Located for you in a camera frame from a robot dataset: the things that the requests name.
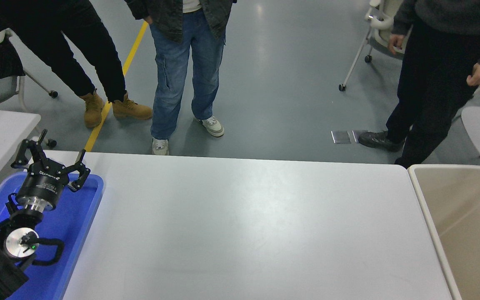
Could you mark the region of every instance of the dark jacket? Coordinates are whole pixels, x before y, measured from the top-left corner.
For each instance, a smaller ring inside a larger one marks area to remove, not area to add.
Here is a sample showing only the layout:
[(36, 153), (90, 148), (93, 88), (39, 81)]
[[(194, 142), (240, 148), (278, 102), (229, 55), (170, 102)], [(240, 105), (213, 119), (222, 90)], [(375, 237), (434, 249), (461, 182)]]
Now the dark jacket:
[(480, 0), (404, 0), (392, 33), (406, 35), (417, 17), (441, 32), (480, 35)]
[[(125, 0), (135, 19), (148, 15), (153, 24), (175, 42), (183, 40), (183, 0)], [(232, 0), (200, 0), (203, 12), (215, 38), (222, 36), (229, 20)]]

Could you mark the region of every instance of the person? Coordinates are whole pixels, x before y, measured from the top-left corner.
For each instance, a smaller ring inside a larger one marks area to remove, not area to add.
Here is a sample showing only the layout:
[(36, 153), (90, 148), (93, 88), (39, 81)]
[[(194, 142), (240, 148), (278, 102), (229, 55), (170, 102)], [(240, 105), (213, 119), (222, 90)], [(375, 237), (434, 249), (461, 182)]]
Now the person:
[(423, 162), (446, 138), (480, 85), (480, 0), (404, 0), (388, 44), (393, 54), (411, 26), (387, 131), (358, 138), (392, 152), (404, 146), (395, 164), (405, 168)]
[(135, 19), (149, 23), (155, 42), (158, 84), (151, 126), (152, 153), (168, 155), (177, 127), (190, 48), (194, 61), (192, 112), (214, 137), (223, 126), (213, 115), (225, 27), (232, 0), (125, 0)]
[(0, 1), (0, 17), (21, 41), (85, 102), (84, 123), (101, 123), (105, 102), (74, 59), (64, 35), (95, 67), (116, 118), (152, 117), (152, 109), (128, 98), (118, 52), (89, 0)]

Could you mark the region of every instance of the black pants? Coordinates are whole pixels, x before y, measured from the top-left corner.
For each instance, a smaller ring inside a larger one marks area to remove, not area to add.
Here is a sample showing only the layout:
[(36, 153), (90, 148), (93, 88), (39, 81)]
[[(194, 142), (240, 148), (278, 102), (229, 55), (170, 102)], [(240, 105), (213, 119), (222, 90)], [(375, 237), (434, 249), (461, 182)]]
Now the black pants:
[(447, 137), (455, 114), (476, 90), (466, 77), (480, 58), (480, 36), (439, 32), (418, 20), (408, 38), (387, 138), (406, 139), (397, 165), (421, 163)]
[(123, 101), (125, 78), (118, 53), (89, 0), (6, 0), (0, 11), (21, 41), (78, 95), (95, 86), (74, 59), (63, 33), (95, 67), (109, 101)]

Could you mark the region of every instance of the chair wheel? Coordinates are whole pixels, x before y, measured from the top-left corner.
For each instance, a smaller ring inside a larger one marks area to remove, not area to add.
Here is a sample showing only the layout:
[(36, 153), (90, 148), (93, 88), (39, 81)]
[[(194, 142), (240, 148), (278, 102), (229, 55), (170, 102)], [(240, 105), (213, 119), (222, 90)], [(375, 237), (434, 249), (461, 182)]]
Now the chair wheel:
[(54, 140), (54, 139), (47, 139), (46, 145), (47, 145), (49, 148), (53, 149), (53, 148), (55, 148), (55, 146), (57, 146), (57, 141)]

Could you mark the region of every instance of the black sneaker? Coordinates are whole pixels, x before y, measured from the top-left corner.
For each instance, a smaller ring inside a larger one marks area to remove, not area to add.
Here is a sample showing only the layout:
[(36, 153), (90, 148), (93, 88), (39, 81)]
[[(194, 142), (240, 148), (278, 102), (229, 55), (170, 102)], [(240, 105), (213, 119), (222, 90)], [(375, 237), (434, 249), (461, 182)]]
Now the black sneaker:
[(365, 132), (358, 136), (358, 142), (370, 148), (385, 148), (390, 152), (397, 152), (401, 150), (405, 140), (396, 144), (386, 138), (388, 131), (383, 132)]

